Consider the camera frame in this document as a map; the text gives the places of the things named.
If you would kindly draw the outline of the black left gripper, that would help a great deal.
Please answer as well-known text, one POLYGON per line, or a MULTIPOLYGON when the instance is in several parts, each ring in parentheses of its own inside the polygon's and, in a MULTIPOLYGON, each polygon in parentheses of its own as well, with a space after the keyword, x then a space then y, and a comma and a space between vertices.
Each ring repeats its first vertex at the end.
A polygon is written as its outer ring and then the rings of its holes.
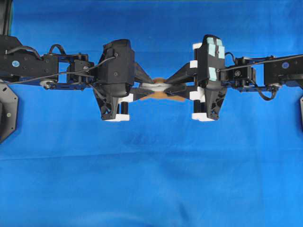
MULTIPOLYGON (((134 80, 138 83, 153 83, 151 77, 137 62, 134 63, 134 80)), ((129 121, 128 104, 154 94, 152 90, 133 87, 132 83, 95 82, 93 92, 103 121, 129 121)))

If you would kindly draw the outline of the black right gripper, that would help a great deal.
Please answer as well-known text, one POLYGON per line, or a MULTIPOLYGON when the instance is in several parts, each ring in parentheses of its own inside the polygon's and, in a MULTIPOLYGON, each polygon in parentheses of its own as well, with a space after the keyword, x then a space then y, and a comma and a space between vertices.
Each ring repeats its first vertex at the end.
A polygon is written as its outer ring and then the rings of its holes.
POLYGON ((165 80, 166 84, 181 84, 195 82, 196 86, 173 85, 164 90, 170 96, 180 96, 189 100, 194 100, 194 113, 192 119, 199 121, 216 121, 219 119, 219 112, 223 104, 227 88, 223 86, 226 79, 226 72, 220 69, 221 87, 210 90, 198 85, 196 81, 197 60, 186 63, 175 74, 165 80))

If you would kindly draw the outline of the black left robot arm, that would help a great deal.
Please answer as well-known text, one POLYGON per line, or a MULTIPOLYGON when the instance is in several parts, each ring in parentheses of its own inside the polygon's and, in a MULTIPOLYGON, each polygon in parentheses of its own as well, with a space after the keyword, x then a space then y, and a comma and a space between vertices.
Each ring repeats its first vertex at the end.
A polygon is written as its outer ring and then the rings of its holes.
POLYGON ((99 63, 89 61, 86 54, 66 54, 59 44, 49 53, 39 55, 13 36, 0 37, 0 78, 8 84, 42 86, 50 90, 84 90, 91 88, 97 100, 101 119, 128 121, 128 104, 154 93, 137 83, 153 83, 135 61, 135 53, 127 39, 103 46, 99 63))

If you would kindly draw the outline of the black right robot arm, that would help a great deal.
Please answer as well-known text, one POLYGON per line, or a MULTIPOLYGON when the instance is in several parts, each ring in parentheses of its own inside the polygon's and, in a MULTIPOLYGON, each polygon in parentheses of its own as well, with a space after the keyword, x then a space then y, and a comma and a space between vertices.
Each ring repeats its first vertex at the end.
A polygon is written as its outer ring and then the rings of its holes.
POLYGON ((195 60, 184 65, 166 80, 165 93, 194 102, 192 119, 216 121, 228 88, 239 92, 257 92, 270 101, 286 85, 303 86, 303 57, 236 58, 225 66, 225 48, 217 44, 194 47, 195 60))

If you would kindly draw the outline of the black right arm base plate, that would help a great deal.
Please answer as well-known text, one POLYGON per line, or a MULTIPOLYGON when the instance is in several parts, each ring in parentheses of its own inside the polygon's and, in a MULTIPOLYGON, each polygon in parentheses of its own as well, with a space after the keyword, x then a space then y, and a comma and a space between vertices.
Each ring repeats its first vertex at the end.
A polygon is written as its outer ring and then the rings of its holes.
POLYGON ((299 102, 300 102, 301 127, 303 130, 303 96, 300 98, 299 102))

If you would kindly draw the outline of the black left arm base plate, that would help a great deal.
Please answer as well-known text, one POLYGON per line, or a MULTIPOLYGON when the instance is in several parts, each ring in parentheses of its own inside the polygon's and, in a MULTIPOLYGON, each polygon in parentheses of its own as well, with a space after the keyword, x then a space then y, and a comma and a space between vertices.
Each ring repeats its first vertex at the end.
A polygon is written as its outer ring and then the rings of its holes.
POLYGON ((0 142, 16 130, 18 96, 8 85, 0 85, 0 142))

